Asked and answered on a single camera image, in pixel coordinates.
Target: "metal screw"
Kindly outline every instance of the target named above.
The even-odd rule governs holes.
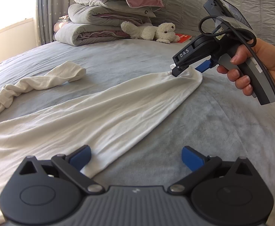
[[[87,187],[87,190],[91,193],[98,193],[103,189],[103,187],[99,184],[92,184]]]
[[[180,193],[180,192],[183,192],[185,190],[185,187],[181,184],[173,184],[171,187],[170,187],[170,190],[172,192],[175,192],[175,193]]]

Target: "wall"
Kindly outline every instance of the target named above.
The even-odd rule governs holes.
[[[0,30],[0,63],[36,46],[33,18],[3,28]]]

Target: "stuffed dog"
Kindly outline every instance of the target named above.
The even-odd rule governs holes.
[[[151,24],[136,26],[131,22],[123,22],[120,27],[129,34],[132,39],[156,40],[162,43],[177,42],[180,37],[175,34],[175,25],[173,23],[163,23],[158,27]]]

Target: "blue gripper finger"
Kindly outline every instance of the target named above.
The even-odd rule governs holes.
[[[208,158],[190,146],[185,146],[182,149],[182,161],[192,172],[194,172],[203,166],[208,161]]]
[[[65,160],[80,171],[91,159],[91,149],[88,145],[75,150],[70,155],[67,155]]]
[[[210,68],[212,68],[212,62],[211,60],[206,60],[202,64],[200,64],[198,67],[196,67],[195,70],[198,70],[199,72],[203,73]]]

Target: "gray headboard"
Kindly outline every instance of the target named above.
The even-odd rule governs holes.
[[[206,0],[162,0],[164,8],[155,12],[154,25],[172,22],[179,33],[196,36],[199,21],[207,16],[203,7]],[[227,0],[236,6],[257,33],[257,36],[275,45],[275,0]],[[205,32],[211,32],[211,20],[203,24]]]

